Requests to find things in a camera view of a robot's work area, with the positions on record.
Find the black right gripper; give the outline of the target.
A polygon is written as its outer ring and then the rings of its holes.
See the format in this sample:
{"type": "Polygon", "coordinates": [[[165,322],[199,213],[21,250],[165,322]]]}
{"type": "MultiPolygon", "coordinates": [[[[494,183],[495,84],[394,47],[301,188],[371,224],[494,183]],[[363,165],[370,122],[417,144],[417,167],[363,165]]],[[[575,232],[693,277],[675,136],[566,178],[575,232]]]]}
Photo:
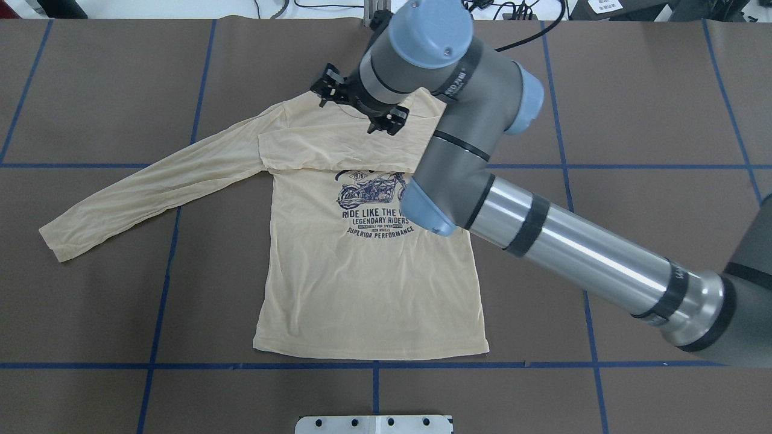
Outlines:
{"type": "Polygon", "coordinates": [[[409,110],[396,102],[378,101],[365,88],[359,69],[343,77],[336,66],[328,63],[320,76],[311,85],[311,92],[320,97],[320,107],[327,102],[351,106],[370,121],[367,134],[384,131],[394,136],[407,123],[409,110]]]}

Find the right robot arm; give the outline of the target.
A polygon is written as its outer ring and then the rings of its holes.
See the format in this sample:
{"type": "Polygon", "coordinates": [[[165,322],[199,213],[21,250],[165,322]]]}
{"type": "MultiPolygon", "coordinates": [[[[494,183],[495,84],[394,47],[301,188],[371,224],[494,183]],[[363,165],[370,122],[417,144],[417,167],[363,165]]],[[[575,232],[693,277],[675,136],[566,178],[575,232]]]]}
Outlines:
{"type": "Polygon", "coordinates": [[[646,344],[596,335],[589,302],[652,326],[675,351],[770,367],[770,196],[742,136],[711,21],[570,27],[533,36],[546,83],[472,38],[449,1],[379,11],[350,77],[316,91],[390,134],[424,86],[448,107],[403,210],[435,240],[469,230],[583,291],[588,363],[646,344]]]}

